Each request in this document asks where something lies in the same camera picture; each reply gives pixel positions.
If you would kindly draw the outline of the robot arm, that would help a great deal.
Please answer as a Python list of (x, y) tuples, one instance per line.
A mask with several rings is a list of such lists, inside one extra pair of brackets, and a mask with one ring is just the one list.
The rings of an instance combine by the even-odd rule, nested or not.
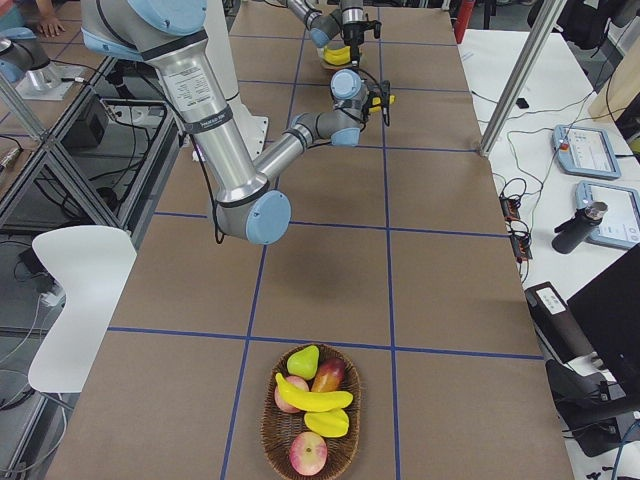
[(292, 12), (304, 24), (321, 61), (333, 69), (358, 68), (365, 32), (378, 29), (376, 22), (370, 22), (362, 1), (340, 1), (339, 7), (327, 14), (310, 1), (267, 1), (267, 4)]
[(253, 156), (206, 55), (206, 2), (84, 1), (81, 13), (88, 49), (156, 70), (168, 103), (217, 182), (211, 217), (226, 236), (258, 245), (278, 241), (291, 205), (273, 181), (319, 140), (334, 146), (359, 141), (371, 93), (352, 68), (331, 78), (332, 111), (295, 117), (280, 139)]

